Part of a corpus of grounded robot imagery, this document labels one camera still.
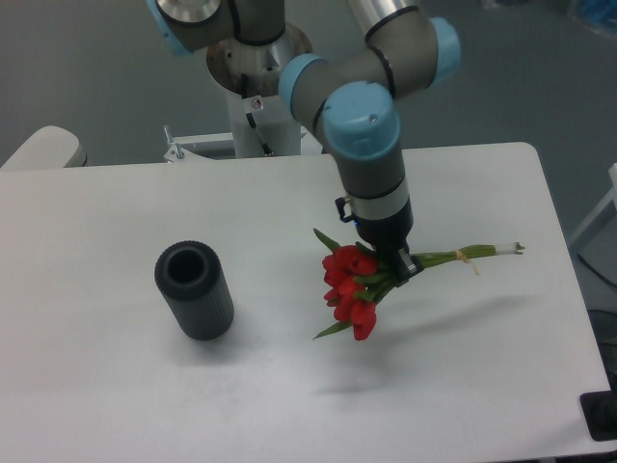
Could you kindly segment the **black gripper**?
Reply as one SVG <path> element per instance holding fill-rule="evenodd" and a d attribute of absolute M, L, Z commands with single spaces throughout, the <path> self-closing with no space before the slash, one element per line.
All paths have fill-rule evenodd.
<path fill-rule="evenodd" d="M 417 274 L 417 258 L 409 252 L 408 235 L 414 224 L 411 201 L 385 219 L 369 220 L 357 217 L 359 236 L 375 248 L 386 264 L 391 265 L 397 286 L 403 286 Z"/>

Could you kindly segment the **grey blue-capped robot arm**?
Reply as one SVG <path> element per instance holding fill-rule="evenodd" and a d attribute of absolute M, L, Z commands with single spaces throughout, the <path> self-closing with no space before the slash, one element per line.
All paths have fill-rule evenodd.
<path fill-rule="evenodd" d="M 340 63 L 313 53 L 282 1 L 151 1 L 174 54 L 206 53 L 225 91 L 235 155 L 296 155 L 303 132 L 331 154 L 344 188 L 339 217 L 353 222 L 398 285 L 422 270 L 407 243 L 413 225 L 394 101 L 454 74 L 454 27 L 414 1 L 353 1 L 363 49 Z"/>

